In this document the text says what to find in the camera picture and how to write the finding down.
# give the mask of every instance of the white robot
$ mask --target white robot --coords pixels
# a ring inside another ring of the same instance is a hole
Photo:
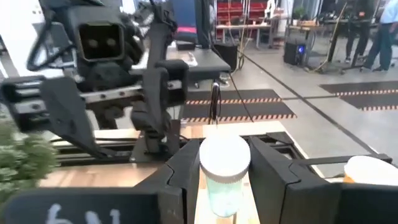
[[[264,10],[264,22],[266,22],[267,19],[271,19],[274,17],[275,9],[276,9],[275,0],[268,0],[267,7]]]

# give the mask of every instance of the clear plastic cup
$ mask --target clear plastic cup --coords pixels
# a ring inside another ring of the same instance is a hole
[[[250,147],[238,135],[214,134],[199,149],[206,176],[210,208],[219,217],[230,217],[243,204],[242,179],[250,164]]]
[[[398,186],[398,169],[369,156],[354,156],[344,166],[346,183]]]

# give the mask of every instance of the wooden tabletop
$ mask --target wooden tabletop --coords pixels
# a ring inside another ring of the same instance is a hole
[[[181,135],[186,138],[205,138],[215,131],[235,133],[238,135],[255,135],[286,131],[279,121],[264,121],[256,123],[234,123],[187,126],[182,128]],[[136,138],[139,132],[134,129],[95,131],[97,138]],[[66,145],[65,142],[56,142],[54,145]],[[51,173],[41,182],[42,187],[133,187],[151,175],[160,165],[147,164],[118,164],[84,167],[61,167]],[[227,224],[233,223],[233,218],[218,218],[210,210],[206,190],[206,181],[200,173],[195,223],[197,224]],[[248,176],[243,180],[244,205],[236,215],[236,223],[259,223],[256,206]]]
[[[241,24],[241,25],[217,25],[216,29],[262,29],[262,28],[270,28],[269,24]]]
[[[300,26],[300,25],[297,25],[297,26],[289,26],[289,29],[296,29],[296,30],[304,30],[304,31],[310,31],[310,30],[315,30],[315,29],[325,29],[325,27],[324,26],[319,26],[319,25],[316,25],[316,26]]]

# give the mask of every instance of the person's leg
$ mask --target person's leg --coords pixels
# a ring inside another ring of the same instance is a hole
[[[368,25],[361,26],[359,35],[360,35],[359,41],[361,42],[359,43],[358,55],[363,56],[366,47],[368,46],[370,27]]]
[[[390,24],[384,24],[381,27],[381,46],[380,46],[380,70],[390,68],[392,57],[392,34],[390,33]]]
[[[372,68],[374,60],[376,59],[376,56],[380,52],[380,46],[381,46],[381,26],[379,26],[376,36],[373,38],[373,44],[371,47],[371,50],[369,51],[369,55],[363,64],[364,68]]]
[[[350,60],[351,52],[353,50],[354,40],[356,37],[356,29],[352,27],[348,27],[348,38],[346,45],[346,60]]]

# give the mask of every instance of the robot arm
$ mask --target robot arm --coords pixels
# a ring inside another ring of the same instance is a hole
[[[181,60],[165,60],[176,30],[171,15],[153,4],[156,16],[148,35],[152,44],[147,70],[133,71],[131,65],[139,61],[144,51],[141,43],[132,38],[134,29],[126,23],[125,15],[100,4],[88,5],[86,1],[61,6],[57,3],[44,3],[44,12],[51,16],[46,18],[27,67],[40,70],[73,49],[81,81],[39,76],[2,82],[2,102],[18,128],[22,132],[49,130],[95,158],[115,157],[115,152],[95,143],[85,110],[110,117],[113,112],[122,111],[122,116],[123,109],[133,103],[131,119],[134,127],[144,132],[144,146],[149,152],[161,153],[159,144],[170,129],[166,108],[183,104],[187,93],[188,65]],[[38,46],[43,44],[41,37],[52,22],[62,23],[71,44],[37,65],[34,59]],[[179,82],[180,88],[171,90],[169,82]]]
[[[273,18],[275,9],[276,9],[275,0],[268,0],[267,8],[266,10],[264,10],[264,18]]]

